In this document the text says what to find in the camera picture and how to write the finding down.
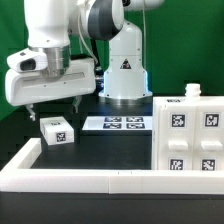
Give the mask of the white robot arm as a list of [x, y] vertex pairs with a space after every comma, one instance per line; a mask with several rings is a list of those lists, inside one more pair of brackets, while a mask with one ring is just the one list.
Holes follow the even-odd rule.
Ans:
[[26, 106], [85, 95], [96, 88], [93, 54], [73, 59], [72, 36], [110, 41], [124, 12], [153, 10], [164, 0], [23, 0], [27, 47], [7, 57], [6, 100]]

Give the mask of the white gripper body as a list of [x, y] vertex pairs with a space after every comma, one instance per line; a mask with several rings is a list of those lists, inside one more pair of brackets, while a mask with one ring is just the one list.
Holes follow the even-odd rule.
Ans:
[[72, 60], [62, 76], [46, 77], [41, 72], [18, 73], [9, 69], [5, 77], [6, 99], [13, 106], [85, 95], [95, 88], [92, 58]]

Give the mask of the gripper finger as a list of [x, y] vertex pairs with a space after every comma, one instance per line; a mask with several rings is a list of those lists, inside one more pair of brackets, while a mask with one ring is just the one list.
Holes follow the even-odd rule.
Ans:
[[26, 107], [27, 111], [28, 111], [29, 114], [30, 114], [30, 119], [31, 119], [32, 121], [35, 121], [35, 120], [36, 120], [36, 114], [35, 114], [35, 112], [34, 112], [34, 110], [33, 110], [33, 104], [28, 104], [28, 105], [26, 105], [25, 107]]
[[72, 105], [73, 105], [73, 111], [75, 113], [79, 112], [79, 105], [80, 105], [81, 101], [82, 101], [82, 97], [81, 96], [75, 96], [74, 97]]

